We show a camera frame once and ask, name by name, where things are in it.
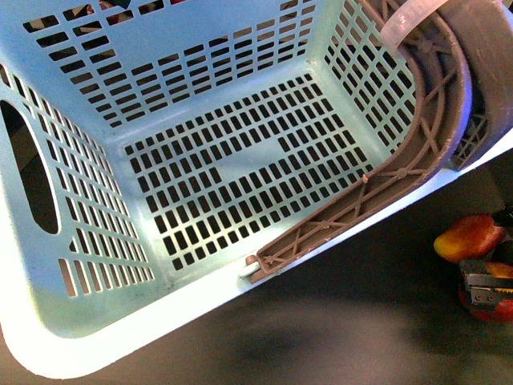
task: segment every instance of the basket floor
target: basket floor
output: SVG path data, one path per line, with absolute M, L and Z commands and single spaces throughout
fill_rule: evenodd
M 122 188 L 137 192 L 127 205 L 175 289 L 255 252 L 384 160 L 351 102 L 321 83 L 302 71 L 123 145 Z

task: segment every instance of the curved brown plastic frame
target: curved brown plastic frame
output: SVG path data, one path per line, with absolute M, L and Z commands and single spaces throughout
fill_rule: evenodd
M 381 29 L 400 3 L 361 0 Z M 277 272 L 313 249 L 384 209 L 429 180 L 454 153 L 471 112 L 471 74 L 458 40 L 438 14 L 431 15 L 399 47 L 414 74 L 416 108 L 404 142 L 383 164 L 328 204 L 260 249 L 253 282 Z

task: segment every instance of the apple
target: apple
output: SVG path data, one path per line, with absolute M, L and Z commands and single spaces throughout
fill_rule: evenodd
M 433 247 L 440 257 L 459 263 L 485 257 L 505 236 L 505 228 L 497 226 L 491 215 L 471 214 L 459 218 L 436 238 Z
M 488 273 L 494 278 L 511 278 L 513 279 L 513 266 L 506 265 L 501 262 L 485 262 Z M 503 299 L 495 306 L 493 312 L 486 311 L 475 311 L 467 305 L 465 294 L 463 293 L 462 287 L 459 287 L 459 301 L 465 306 L 469 312 L 482 321 L 492 322 L 513 322 L 513 299 Z

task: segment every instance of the white zip tie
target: white zip tie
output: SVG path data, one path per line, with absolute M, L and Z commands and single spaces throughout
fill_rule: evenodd
M 412 30 L 449 0 L 408 0 L 389 18 L 380 32 L 382 44 L 396 55 Z
M 253 262 L 250 265 L 245 266 L 240 272 L 239 272 L 239 278 L 247 278 L 250 275 L 256 273 L 258 270 L 260 270 L 260 263 Z

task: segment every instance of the dark floor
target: dark floor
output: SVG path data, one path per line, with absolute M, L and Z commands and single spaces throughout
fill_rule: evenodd
M 83 379 L 31 375 L 0 338 L 0 384 L 511 383 L 513 326 L 458 304 L 457 270 L 432 242 L 510 200 L 512 173 L 509 153 Z

